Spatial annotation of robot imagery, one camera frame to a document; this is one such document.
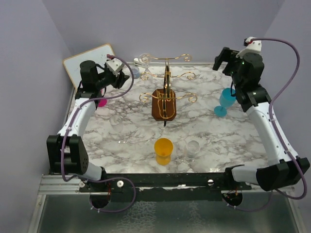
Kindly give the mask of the clear champagne flute glass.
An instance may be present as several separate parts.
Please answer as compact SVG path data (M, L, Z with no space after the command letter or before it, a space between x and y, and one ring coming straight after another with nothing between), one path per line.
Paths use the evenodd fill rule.
M144 65L145 70L141 73L140 78L143 80L144 86L149 89L153 84L153 76L149 70L149 64L151 62L151 55L143 53L139 56L138 60Z

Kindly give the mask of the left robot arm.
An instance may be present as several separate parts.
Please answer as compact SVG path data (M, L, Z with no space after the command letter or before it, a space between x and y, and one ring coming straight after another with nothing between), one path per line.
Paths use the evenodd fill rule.
M68 182L74 177L89 180L94 190L106 189L106 171L89 161L83 134L91 116L95 113L101 100L108 97L103 93L108 86L120 89L134 75L125 75L123 67L128 64L121 58L108 55L103 66L91 60L80 64L81 81L75 95L75 106L63 128L47 138L47 151L50 171L61 174Z

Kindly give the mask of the pink plastic wine glass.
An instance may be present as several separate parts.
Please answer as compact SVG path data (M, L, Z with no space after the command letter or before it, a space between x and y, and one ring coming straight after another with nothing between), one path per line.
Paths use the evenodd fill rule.
M97 107L98 107L98 108L104 107L104 106L107 104L107 99L105 99L105 98L99 98L99 99L96 101L96 104L97 104Z

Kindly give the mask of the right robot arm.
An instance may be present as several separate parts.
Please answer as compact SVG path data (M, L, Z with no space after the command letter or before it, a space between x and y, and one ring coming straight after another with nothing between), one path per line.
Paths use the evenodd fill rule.
M223 178L224 186L234 190L241 182L246 182L271 191L297 184L310 163L292 148L276 119L267 90L259 84L264 69L262 57L254 52L239 56L238 51L224 47L215 57L213 70L218 70L223 62L227 63L223 74L231 77L232 82L222 91L214 113L224 117L228 107L237 101L254 124L268 158L267 167L226 168L228 175Z

